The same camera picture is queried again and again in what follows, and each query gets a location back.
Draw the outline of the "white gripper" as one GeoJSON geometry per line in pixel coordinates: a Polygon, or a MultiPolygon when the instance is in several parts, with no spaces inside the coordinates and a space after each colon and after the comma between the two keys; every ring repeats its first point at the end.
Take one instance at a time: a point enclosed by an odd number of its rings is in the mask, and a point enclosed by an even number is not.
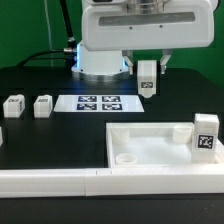
{"type": "Polygon", "coordinates": [[[214,39],[214,0],[87,0],[82,13],[82,41],[90,51],[123,50],[133,74],[133,51],[207,47],[214,39]]]}

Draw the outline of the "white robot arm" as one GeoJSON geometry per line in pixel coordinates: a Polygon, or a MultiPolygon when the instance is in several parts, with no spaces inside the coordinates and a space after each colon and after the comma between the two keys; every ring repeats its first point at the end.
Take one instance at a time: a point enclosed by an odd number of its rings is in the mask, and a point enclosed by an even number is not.
{"type": "Polygon", "coordinates": [[[73,75],[111,80],[131,71],[127,53],[207,47],[219,0],[82,0],[73,75]]]}

